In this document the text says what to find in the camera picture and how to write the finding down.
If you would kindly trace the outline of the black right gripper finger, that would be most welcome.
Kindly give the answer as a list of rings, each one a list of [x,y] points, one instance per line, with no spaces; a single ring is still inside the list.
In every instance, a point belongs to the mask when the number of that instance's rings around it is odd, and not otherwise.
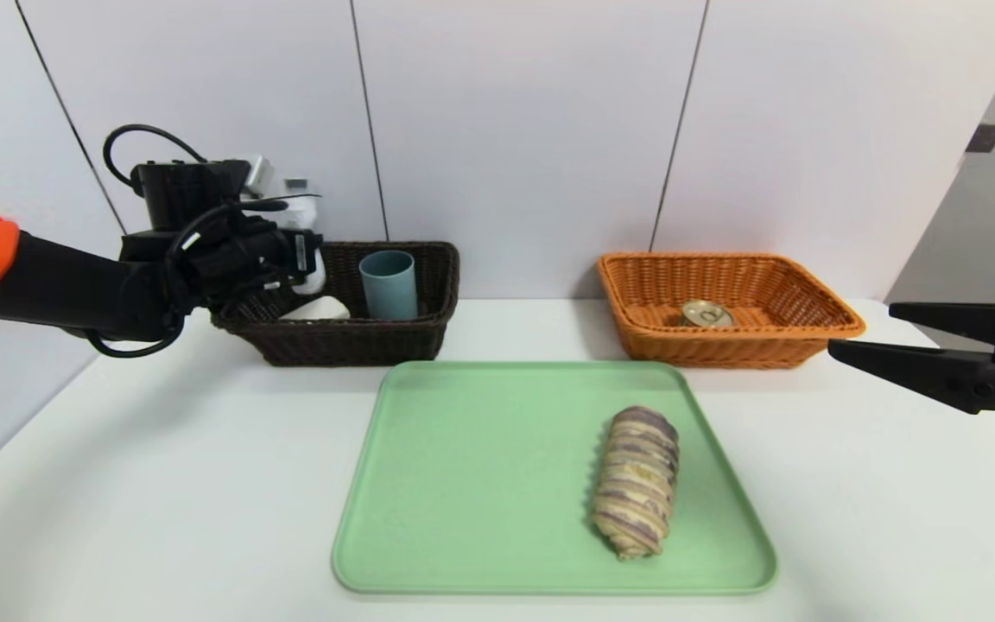
[[[985,344],[995,344],[995,303],[896,302],[889,315]]]
[[[987,352],[830,340],[830,357],[975,415],[995,410],[995,363]]]

